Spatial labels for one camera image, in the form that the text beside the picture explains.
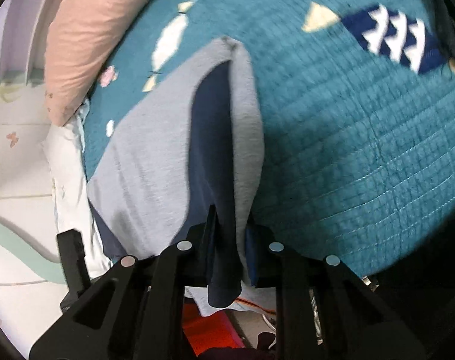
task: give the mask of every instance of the pink pillow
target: pink pillow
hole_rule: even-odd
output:
[[[63,0],[49,26],[44,81],[49,118],[63,126],[149,0]]]

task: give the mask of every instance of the gray fabric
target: gray fabric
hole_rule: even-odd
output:
[[[261,176],[264,141],[249,55],[228,37],[199,50],[121,120],[88,183],[92,205],[129,254],[160,254],[183,225],[192,97],[203,77],[228,60],[237,244],[246,267],[244,228]]]

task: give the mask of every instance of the white cloth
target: white cloth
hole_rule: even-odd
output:
[[[84,243],[89,276],[103,275],[111,261],[103,253],[103,244],[87,200],[87,181],[83,168],[84,118],[89,103],[83,106],[64,127],[51,126],[43,150],[53,179],[53,198],[58,233],[78,230]]]

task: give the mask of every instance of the silver screw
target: silver screw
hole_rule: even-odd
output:
[[[269,249],[271,251],[283,251],[284,250],[284,245],[281,242],[271,242],[269,244]]]
[[[121,265],[124,268],[128,268],[130,266],[133,266],[134,263],[136,262],[136,259],[132,256],[125,256],[121,259]]]
[[[182,251],[188,251],[192,248],[192,244],[189,241],[178,242],[178,249]]]
[[[341,260],[339,257],[335,256],[334,254],[326,257],[326,262],[329,266],[338,266],[341,264]]]

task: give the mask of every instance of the folded cloth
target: folded cloth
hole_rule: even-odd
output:
[[[88,195],[122,247],[138,258],[185,239],[215,204],[220,231],[208,301],[228,307],[241,293],[246,273],[244,230],[263,157],[249,55],[241,43],[222,37],[195,53],[121,120],[88,183]],[[108,242],[103,238],[104,252]],[[247,291],[252,300],[253,290]],[[193,290],[192,295],[201,312],[209,309],[203,294]]]

